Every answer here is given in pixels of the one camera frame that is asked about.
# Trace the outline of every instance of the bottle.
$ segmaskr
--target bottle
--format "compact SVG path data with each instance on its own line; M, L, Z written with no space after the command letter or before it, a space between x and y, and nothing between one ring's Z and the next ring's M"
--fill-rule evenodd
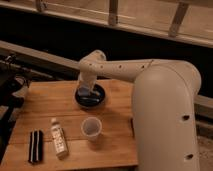
M56 156L59 159L62 159L68 155L68 148L65 141L63 129L61 128L61 125L59 124L56 118L52 118L51 123L51 133L56 150Z

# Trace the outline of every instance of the wooden table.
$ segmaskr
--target wooden table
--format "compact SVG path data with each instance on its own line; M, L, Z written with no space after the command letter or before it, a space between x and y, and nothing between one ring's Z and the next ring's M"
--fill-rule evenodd
M93 109L82 109L74 99L76 81L33 82L23 109L13 129L0 170L72 170L137 165L135 141L131 127L132 84L116 80L99 80L106 91L105 102ZM88 142L80 124L88 116L103 124L101 137ZM50 127L57 117L64 129L69 156L55 155ZM29 133L44 133L43 162L28 163Z

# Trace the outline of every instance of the dark background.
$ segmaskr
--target dark background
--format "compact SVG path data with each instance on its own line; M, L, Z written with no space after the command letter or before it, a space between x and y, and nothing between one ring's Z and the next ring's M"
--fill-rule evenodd
M0 7L0 40L80 60L95 49L108 60L181 59L201 73L200 94L213 97L213 49Z

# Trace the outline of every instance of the railing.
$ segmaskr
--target railing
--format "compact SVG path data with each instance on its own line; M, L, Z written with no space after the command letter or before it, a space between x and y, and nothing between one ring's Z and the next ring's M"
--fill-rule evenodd
M0 6L213 47L212 0L0 0Z

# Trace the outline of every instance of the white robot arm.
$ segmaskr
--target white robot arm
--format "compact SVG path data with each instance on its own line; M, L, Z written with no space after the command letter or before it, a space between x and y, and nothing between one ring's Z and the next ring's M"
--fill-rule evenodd
M98 76L134 83L133 126L140 171L199 171L194 97L197 69L178 60L106 61L96 50L79 62L79 95Z

